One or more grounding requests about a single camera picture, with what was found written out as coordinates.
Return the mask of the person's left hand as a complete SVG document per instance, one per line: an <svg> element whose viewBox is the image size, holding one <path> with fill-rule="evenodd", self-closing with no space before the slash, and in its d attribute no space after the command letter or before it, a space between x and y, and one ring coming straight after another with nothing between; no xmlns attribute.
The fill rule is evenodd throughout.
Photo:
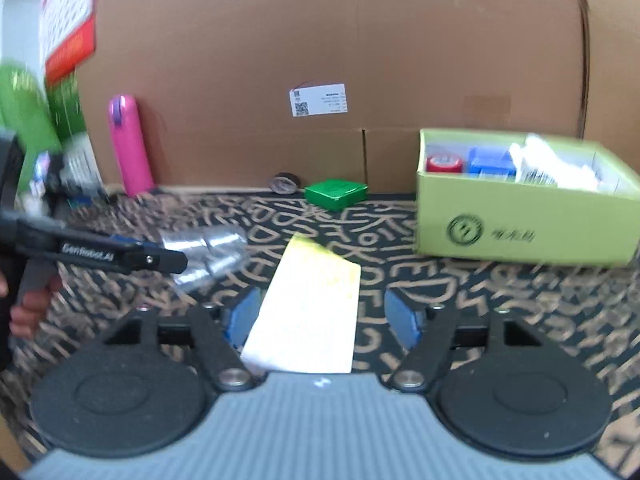
<svg viewBox="0 0 640 480"><path fill-rule="evenodd" d="M58 272L31 276L8 310L1 310L1 331L22 339L32 339L46 319L48 309L62 288Z"/></svg>

